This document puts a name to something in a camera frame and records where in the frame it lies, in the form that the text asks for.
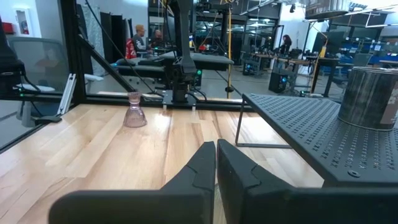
metal shelf leg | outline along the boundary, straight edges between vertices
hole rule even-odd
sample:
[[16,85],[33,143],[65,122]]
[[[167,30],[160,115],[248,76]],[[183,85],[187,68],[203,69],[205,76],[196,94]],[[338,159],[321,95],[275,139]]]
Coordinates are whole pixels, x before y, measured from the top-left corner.
[[235,145],[238,147],[264,147],[264,148],[276,148],[276,149],[291,149],[290,145],[286,144],[254,144],[254,143],[238,143],[239,140],[239,132],[241,130],[242,116],[243,116],[243,108],[244,108],[244,100],[242,100],[241,113],[239,114],[238,128],[236,130],[235,136]]

black perforated shelf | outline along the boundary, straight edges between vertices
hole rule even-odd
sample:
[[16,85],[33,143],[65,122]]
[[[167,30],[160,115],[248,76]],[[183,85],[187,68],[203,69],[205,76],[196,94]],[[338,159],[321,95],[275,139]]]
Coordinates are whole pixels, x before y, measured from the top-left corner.
[[398,129],[372,131],[340,121],[326,99],[244,94],[259,115],[328,185],[398,185]]

desk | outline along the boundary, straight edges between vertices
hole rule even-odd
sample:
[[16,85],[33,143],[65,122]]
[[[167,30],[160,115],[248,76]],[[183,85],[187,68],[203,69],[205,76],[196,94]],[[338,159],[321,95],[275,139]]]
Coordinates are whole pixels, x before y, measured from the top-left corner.
[[292,58],[292,59],[281,58],[281,57],[278,57],[276,55],[263,55],[263,54],[254,54],[254,53],[251,54],[251,55],[256,56],[256,57],[260,57],[260,58],[277,59],[280,62],[289,62],[289,63],[293,63],[293,64],[296,64],[296,65],[309,65],[311,63],[308,60],[301,60],[301,59],[295,59],[295,58]]
[[[148,125],[122,127],[127,106],[78,105],[0,154],[0,223],[47,223],[51,204],[81,189],[159,189],[203,141],[234,141],[239,113],[143,108]],[[257,114],[244,113],[243,141],[283,144]],[[242,149],[288,183],[323,179],[293,150]],[[220,193],[214,223],[225,223]]]

pink glass vase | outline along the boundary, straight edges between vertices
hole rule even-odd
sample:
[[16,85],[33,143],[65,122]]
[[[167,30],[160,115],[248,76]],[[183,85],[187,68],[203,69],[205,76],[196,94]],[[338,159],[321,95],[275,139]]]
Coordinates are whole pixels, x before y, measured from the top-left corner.
[[129,97],[130,107],[126,111],[123,125],[129,128],[138,128],[145,126],[147,120],[139,102],[141,100],[141,93],[132,92],[127,94]]

man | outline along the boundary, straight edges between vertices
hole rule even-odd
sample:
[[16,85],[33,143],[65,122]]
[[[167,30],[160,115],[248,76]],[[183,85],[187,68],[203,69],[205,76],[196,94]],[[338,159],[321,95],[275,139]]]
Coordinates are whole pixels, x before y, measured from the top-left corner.
[[152,50],[145,45],[142,37],[145,35],[144,25],[138,24],[136,25],[136,34],[132,37],[132,41],[134,42],[134,46],[136,52],[139,54],[140,52],[148,52],[152,53]]
[[158,47],[163,45],[163,35],[160,30],[155,30],[155,36],[152,39],[151,47]]

